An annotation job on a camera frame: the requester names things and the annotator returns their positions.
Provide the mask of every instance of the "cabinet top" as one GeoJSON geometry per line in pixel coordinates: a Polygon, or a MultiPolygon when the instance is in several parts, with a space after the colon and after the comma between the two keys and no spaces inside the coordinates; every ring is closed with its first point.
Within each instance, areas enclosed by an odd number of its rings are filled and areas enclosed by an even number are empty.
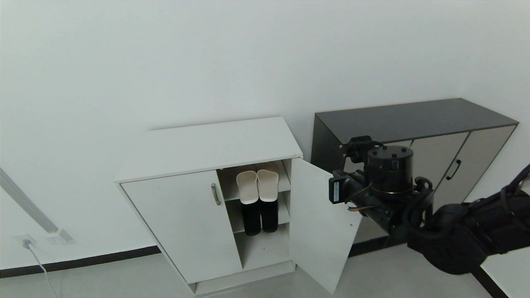
{"type": "Polygon", "coordinates": [[[462,98],[321,112],[315,117],[343,144],[354,136],[387,143],[518,124],[462,98]]]}
{"type": "Polygon", "coordinates": [[[302,156],[283,117],[146,132],[114,181],[132,182],[302,156]]]}

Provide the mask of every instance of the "black baseboard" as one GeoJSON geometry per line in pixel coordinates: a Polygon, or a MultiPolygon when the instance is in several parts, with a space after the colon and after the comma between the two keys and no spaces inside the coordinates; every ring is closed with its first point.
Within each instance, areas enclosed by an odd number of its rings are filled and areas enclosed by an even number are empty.
{"type": "MultiPolygon", "coordinates": [[[[349,258],[362,255],[365,253],[369,253],[372,251],[381,250],[384,248],[397,246],[400,244],[405,244],[403,241],[396,241],[389,239],[389,237],[380,237],[371,239],[365,242],[361,243],[355,243],[352,245],[350,254],[348,255],[349,258]]],[[[116,252],[111,253],[108,255],[103,256],[95,256],[95,257],[89,257],[79,260],[72,260],[72,261],[64,261],[64,262],[57,262],[57,263],[49,263],[44,264],[44,268],[46,268],[47,271],[58,271],[58,270],[66,270],[66,269],[73,269],[73,268],[79,268],[79,267],[85,267],[85,266],[91,266],[91,265],[97,265],[97,264],[104,264],[104,263],[110,263],[115,261],[121,261],[126,259],[132,259],[132,258],[138,258],[143,256],[150,256],[154,255],[156,253],[160,253],[160,249],[157,246],[151,246],[151,247],[145,247],[135,250],[129,250],[129,251],[123,251],[123,252],[116,252]]],[[[42,273],[42,269],[35,265],[35,266],[27,266],[27,267],[19,267],[19,268],[10,268],[10,269],[3,269],[0,270],[0,278],[5,277],[13,277],[13,276],[21,276],[21,275],[28,275],[28,274],[35,274],[35,273],[42,273]]],[[[491,279],[491,277],[484,271],[482,268],[479,268],[478,270],[472,272],[473,276],[476,278],[477,281],[488,291],[488,293],[493,298],[509,298],[500,288],[499,286],[491,279]]]]}
{"type": "Polygon", "coordinates": [[[351,246],[348,258],[405,243],[405,241],[391,239],[390,236],[374,238],[360,243],[354,243],[351,246]]]}
{"type": "Polygon", "coordinates": [[[493,298],[509,298],[506,293],[499,288],[499,286],[491,279],[491,277],[482,269],[479,268],[471,272],[477,281],[484,287],[493,298]]]}
{"type": "MultiPolygon", "coordinates": [[[[57,262],[57,263],[49,263],[49,264],[44,264],[43,266],[46,269],[46,271],[51,272],[51,271],[72,269],[72,268],[85,267],[85,266],[121,261],[121,260],[126,260],[126,259],[138,258],[138,257],[143,257],[143,256],[154,255],[156,253],[160,253],[160,249],[158,249],[157,246],[151,246],[151,247],[145,247],[145,248],[140,248],[140,249],[135,249],[135,250],[111,253],[111,254],[103,255],[103,256],[95,256],[95,257],[89,257],[89,258],[84,258],[84,259],[79,259],[79,260],[64,261],[64,262],[57,262]]],[[[21,275],[28,275],[28,274],[35,274],[35,273],[42,273],[42,269],[38,265],[0,270],[0,278],[21,276],[21,275]]]]}

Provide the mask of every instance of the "power cord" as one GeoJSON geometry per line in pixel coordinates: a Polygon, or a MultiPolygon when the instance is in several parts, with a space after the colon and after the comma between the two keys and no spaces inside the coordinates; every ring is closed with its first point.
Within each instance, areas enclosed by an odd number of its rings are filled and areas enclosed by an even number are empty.
{"type": "Polygon", "coordinates": [[[31,253],[33,254],[33,257],[35,257],[35,260],[37,261],[37,263],[39,263],[39,266],[40,268],[42,269],[42,271],[44,271],[44,276],[46,276],[46,281],[48,282],[48,286],[50,287],[50,290],[53,292],[53,294],[55,295],[55,298],[59,298],[57,296],[57,293],[55,293],[54,291],[54,288],[51,287],[51,283],[50,283],[50,280],[48,279],[48,272],[46,271],[46,269],[44,268],[44,266],[40,263],[39,259],[37,258],[37,256],[35,255],[35,253],[33,252],[33,250],[31,249],[30,247],[30,244],[31,244],[31,240],[28,240],[28,239],[24,239],[22,240],[22,247],[23,248],[27,248],[31,251],[31,253]]]}

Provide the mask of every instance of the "open cabinet door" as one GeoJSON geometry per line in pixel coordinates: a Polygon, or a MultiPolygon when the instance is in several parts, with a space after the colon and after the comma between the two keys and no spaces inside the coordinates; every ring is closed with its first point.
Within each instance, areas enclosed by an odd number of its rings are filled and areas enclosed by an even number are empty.
{"type": "Polygon", "coordinates": [[[332,174],[300,159],[293,159],[289,255],[330,293],[348,258],[362,218],[345,204],[328,199],[332,174]]]}

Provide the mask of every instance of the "gray floor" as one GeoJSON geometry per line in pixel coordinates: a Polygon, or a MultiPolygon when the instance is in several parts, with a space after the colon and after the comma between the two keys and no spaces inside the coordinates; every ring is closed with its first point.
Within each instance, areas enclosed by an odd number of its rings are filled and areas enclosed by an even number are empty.
{"type": "MultiPolygon", "coordinates": [[[[60,298],[193,297],[161,254],[49,274],[60,298]]],[[[53,297],[44,274],[0,279],[1,297],[53,297]]],[[[438,271],[421,255],[398,246],[348,259],[334,295],[303,270],[246,284],[217,298],[265,297],[480,297],[490,298],[472,275],[438,271]]]]}

